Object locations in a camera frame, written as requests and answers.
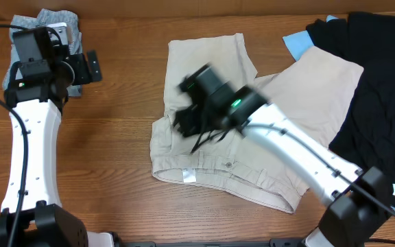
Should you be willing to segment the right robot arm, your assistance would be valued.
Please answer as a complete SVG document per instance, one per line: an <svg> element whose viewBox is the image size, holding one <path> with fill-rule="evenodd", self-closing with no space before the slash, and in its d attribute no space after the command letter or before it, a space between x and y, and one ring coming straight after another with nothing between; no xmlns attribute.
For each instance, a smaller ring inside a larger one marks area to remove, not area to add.
<svg viewBox="0 0 395 247"><path fill-rule="evenodd" d="M249 86L234 91L206 64L178 89L191 98L173 123L184 137L208 133L210 141L237 130L275 154L319 197L326 210L301 246L364 246L395 215L392 184L381 170L363 170L332 153Z"/></svg>

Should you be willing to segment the beige cotton shorts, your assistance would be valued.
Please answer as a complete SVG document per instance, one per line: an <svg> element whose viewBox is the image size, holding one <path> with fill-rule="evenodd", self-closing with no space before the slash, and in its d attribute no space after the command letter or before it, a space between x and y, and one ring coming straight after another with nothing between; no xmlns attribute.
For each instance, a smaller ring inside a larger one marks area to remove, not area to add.
<svg viewBox="0 0 395 247"><path fill-rule="evenodd" d="M329 150L363 68L317 47L259 77L244 37L172 40L164 115L152 125L155 178L226 191L293 213L312 189L333 201L359 168Z"/></svg>

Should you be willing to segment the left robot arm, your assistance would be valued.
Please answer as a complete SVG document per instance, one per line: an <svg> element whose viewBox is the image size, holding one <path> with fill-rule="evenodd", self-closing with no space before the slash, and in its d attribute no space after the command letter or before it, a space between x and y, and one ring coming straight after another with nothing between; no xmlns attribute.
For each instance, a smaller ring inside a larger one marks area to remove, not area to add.
<svg viewBox="0 0 395 247"><path fill-rule="evenodd" d="M66 23L16 26L12 41L19 59L0 99L12 123L0 246L120 246L115 233L90 232L62 208L56 180L56 143L68 89L102 79L96 53L72 54Z"/></svg>

